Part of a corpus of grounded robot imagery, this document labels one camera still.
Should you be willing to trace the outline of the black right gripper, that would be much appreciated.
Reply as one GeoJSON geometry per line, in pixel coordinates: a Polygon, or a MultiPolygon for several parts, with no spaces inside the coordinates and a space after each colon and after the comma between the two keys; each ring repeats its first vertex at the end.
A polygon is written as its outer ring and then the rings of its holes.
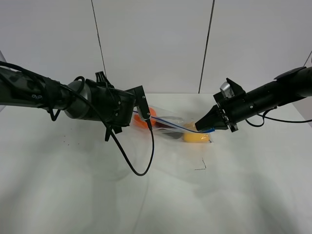
{"type": "Polygon", "coordinates": [[[226,81],[231,85],[234,91],[234,97],[224,98],[221,91],[214,95],[214,100],[217,105],[214,105],[211,110],[200,120],[195,123],[195,127],[198,131],[214,130],[228,130],[235,132],[238,130],[237,117],[234,117],[234,110],[238,109],[238,102],[242,101],[246,95],[244,89],[232,81],[226,78],[226,81]]]}

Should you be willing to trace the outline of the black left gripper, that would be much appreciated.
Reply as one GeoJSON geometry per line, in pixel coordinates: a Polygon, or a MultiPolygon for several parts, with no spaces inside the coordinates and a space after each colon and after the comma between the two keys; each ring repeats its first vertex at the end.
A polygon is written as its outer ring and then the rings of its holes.
{"type": "Polygon", "coordinates": [[[100,116],[94,114],[94,119],[103,119],[109,126],[105,133],[105,141],[108,141],[110,130],[118,134],[123,127],[130,125],[135,97],[129,92],[114,88],[102,71],[95,75],[94,107],[100,116]]]}

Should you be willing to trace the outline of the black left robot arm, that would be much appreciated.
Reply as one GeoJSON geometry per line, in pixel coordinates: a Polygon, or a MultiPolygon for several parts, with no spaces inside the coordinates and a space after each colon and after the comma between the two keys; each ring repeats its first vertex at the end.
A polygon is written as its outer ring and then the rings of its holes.
{"type": "Polygon", "coordinates": [[[0,103],[46,110],[55,121],[69,118],[104,122],[116,134],[130,124],[134,94],[115,89],[106,80],[80,76],[68,85],[7,62],[0,63],[0,103]]]}

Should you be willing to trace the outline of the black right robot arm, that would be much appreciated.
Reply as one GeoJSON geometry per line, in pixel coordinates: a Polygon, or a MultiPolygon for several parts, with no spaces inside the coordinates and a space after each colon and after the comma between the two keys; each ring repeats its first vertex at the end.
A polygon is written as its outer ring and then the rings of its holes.
{"type": "Polygon", "coordinates": [[[216,105],[195,123],[199,132],[210,129],[238,130],[237,124],[260,113],[293,103],[312,95],[312,68],[298,67],[277,76],[252,91],[246,92],[227,78],[214,95],[216,105]]]}

